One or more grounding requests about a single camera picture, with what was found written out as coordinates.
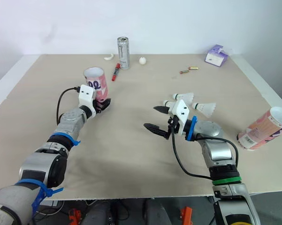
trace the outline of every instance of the pink snack canister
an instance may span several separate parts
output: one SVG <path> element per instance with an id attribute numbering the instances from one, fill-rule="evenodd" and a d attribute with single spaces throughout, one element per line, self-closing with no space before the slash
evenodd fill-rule
<path id="1" fill-rule="evenodd" d="M 90 67 L 84 71 L 84 77 L 87 84 L 96 90 L 96 100 L 104 102 L 108 96 L 108 89 L 103 69 Z"/>
<path id="2" fill-rule="evenodd" d="M 282 108 L 272 107 L 237 136 L 245 149 L 257 149 L 282 134 Z"/>

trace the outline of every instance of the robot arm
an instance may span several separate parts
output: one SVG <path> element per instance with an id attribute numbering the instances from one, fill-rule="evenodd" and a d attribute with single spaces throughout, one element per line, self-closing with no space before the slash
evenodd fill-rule
<path id="1" fill-rule="evenodd" d="M 187 141 L 198 141 L 209 169 L 213 192 L 218 199 L 214 203 L 217 225 L 260 225 L 259 216 L 248 194 L 245 184 L 241 182 L 235 159 L 227 142 L 213 140 L 222 138 L 223 130 L 211 121 L 197 121 L 196 116 L 188 120 L 189 109 L 183 100 L 156 106 L 154 109 L 169 114 L 168 131 L 146 123 L 144 126 L 154 134 L 168 139 L 171 133 L 185 136 Z"/>
<path id="2" fill-rule="evenodd" d="M 20 180 L 0 189 L 0 225 L 28 224 L 40 202 L 54 194 L 48 188 L 57 187 L 64 180 L 69 152 L 79 144 L 79 131 L 88 118 L 101 111 L 95 105 L 95 96 L 93 88 L 82 85 L 78 108 L 63 114 L 47 142 L 26 158 L 20 169 Z"/>

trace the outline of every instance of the red marker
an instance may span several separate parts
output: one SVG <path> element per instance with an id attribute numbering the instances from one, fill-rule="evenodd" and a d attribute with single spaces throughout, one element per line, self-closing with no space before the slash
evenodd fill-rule
<path id="1" fill-rule="evenodd" d="M 120 69 L 120 63 L 117 63 L 116 68 L 114 69 L 112 81 L 115 81 L 116 77 L 118 76 L 119 69 Z"/>

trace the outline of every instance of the badminton shuttlecock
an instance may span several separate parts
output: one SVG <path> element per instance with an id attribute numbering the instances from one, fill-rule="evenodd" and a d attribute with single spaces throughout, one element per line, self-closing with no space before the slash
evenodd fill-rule
<path id="1" fill-rule="evenodd" d="M 191 105 L 193 98 L 194 98 L 194 93 L 186 93 L 186 94 L 174 94 L 172 96 L 175 100 L 182 99 L 186 105 Z"/>
<path id="2" fill-rule="evenodd" d="M 210 118 L 215 110 L 216 103 L 206 103 L 206 104 L 200 104 L 197 102 L 194 102 L 192 104 L 192 108 L 198 110 L 202 114 L 204 114 L 207 118 Z"/>
<path id="3" fill-rule="evenodd" d="M 167 107 L 169 107 L 169 108 L 171 108 L 171 106 L 173 106 L 175 104 L 175 102 L 170 102 L 170 101 L 168 101 L 168 100 L 165 100 L 164 102 L 163 102 L 163 105 L 164 106 L 167 106 Z"/>

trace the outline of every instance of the black cable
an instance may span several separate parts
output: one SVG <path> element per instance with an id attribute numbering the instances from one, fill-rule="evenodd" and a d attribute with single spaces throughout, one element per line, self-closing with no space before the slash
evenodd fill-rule
<path id="1" fill-rule="evenodd" d="M 69 214 L 67 212 L 59 211 L 58 213 L 65 214 L 65 215 L 69 216 Z"/>
<path id="2" fill-rule="evenodd" d="M 43 219 L 45 219 L 45 218 L 48 218 L 49 216 L 43 216 L 41 219 L 36 219 L 35 221 L 36 221 L 36 223 L 38 223 L 39 221 L 41 221 L 41 220 L 43 220 Z"/>
<path id="3" fill-rule="evenodd" d="M 208 225 L 212 225 L 214 220 L 215 220 L 215 216 L 212 218 L 212 220 L 210 221 L 210 223 Z"/>
<path id="4" fill-rule="evenodd" d="M 127 212 L 127 217 L 126 218 L 124 218 L 124 219 L 118 219 L 118 220 L 127 220 L 129 217 L 130 217 L 130 212 L 129 212 L 129 209 L 128 209 L 128 207 L 119 199 L 119 200 L 117 200 L 122 206 L 123 206 L 123 208 L 126 210 L 126 212 Z"/>
<path id="5" fill-rule="evenodd" d="M 54 209 L 52 207 L 49 207 L 49 208 L 43 209 L 42 211 L 37 211 L 37 213 L 41 214 L 41 215 L 52 216 L 52 215 L 55 215 L 56 213 L 58 213 L 59 211 L 61 211 L 61 209 L 64 207 L 64 205 L 65 205 L 65 201 L 62 201 L 62 204 L 61 204 L 61 206 L 58 209 Z M 44 211 L 46 211 L 46 210 L 55 210 L 55 212 L 53 212 L 53 213 L 44 213 Z"/>
<path id="6" fill-rule="evenodd" d="M 35 219 L 35 218 L 32 218 L 32 224 L 33 224 L 33 225 L 37 225 L 37 222 L 36 222 L 36 219 Z"/>
<path id="7" fill-rule="evenodd" d="M 58 99 L 58 102 L 57 102 L 57 107 L 56 107 L 56 124 L 58 125 L 60 123 L 60 120 L 59 120 L 59 116 L 58 116 L 58 112 L 60 110 L 60 103 L 61 103 L 61 98 L 62 96 L 69 90 L 76 90 L 77 92 L 79 92 L 79 87 L 74 87 L 74 88 L 68 88 L 66 90 L 64 90 L 61 95 L 60 95 L 60 98 Z"/>
<path id="8" fill-rule="evenodd" d="M 203 176 L 203 175 L 192 174 L 192 173 L 188 172 L 188 171 L 184 168 L 183 164 L 181 163 L 181 161 L 180 161 L 180 159 L 179 159 L 179 157 L 178 157 L 177 151 L 176 151 L 175 138 L 174 138 L 174 135 L 175 135 L 175 134 L 174 134 L 174 128 L 173 128 L 173 127 L 171 127 L 171 135 L 172 135 L 173 151 L 174 151 L 176 160 L 177 160 L 178 164 L 180 165 L 181 169 L 182 169 L 187 175 L 189 175 L 189 176 L 191 176 L 191 177 L 199 177 L 199 178 L 205 178 L 205 179 L 211 180 L 212 178 L 210 178 L 210 177 Z"/>
<path id="9" fill-rule="evenodd" d="M 215 203 L 215 200 L 214 200 L 214 197 L 213 197 L 213 196 L 207 196 L 206 198 L 207 198 L 207 200 L 208 200 L 211 204 L 214 204 L 214 203 Z"/>
<path id="10" fill-rule="evenodd" d="M 58 123 L 60 123 L 61 122 L 61 117 L 63 116 L 63 113 L 59 116 L 59 118 L 58 118 Z"/>
<path id="11" fill-rule="evenodd" d="M 235 149 L 235 153 L 236 153 L 236 167 L 238 167 L 238 162 L 239 162 L 239 152 L 238 149 L 236 148 L 235 144 L 233 144 L 231 141 L 224 139 L 224 138 L 219 138 L 219 137 L 200 137 L 200 138 L 196 138 L 195 141 L 200 141 L 200 140 L 219 140 L 219 141 L 223 141 L 223 142 L 227 142 L 229 144 L 231 144 L 231 146 L 233 146 L 233 148 Z"/>

